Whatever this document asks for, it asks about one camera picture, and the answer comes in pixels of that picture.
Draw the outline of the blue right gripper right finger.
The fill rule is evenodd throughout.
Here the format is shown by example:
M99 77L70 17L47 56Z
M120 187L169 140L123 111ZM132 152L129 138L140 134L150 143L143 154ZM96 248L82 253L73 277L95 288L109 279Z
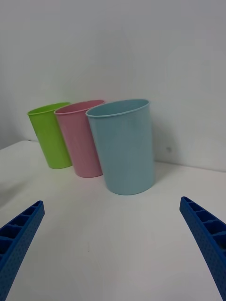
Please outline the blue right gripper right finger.
M214 279L226 300L226 224L187 197L179 210L186 221Z

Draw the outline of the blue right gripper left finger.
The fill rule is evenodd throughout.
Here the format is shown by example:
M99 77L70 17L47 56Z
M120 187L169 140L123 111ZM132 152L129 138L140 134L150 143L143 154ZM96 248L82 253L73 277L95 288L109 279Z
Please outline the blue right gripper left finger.
M44 215L39 200L0 229L0 300L6 300Z

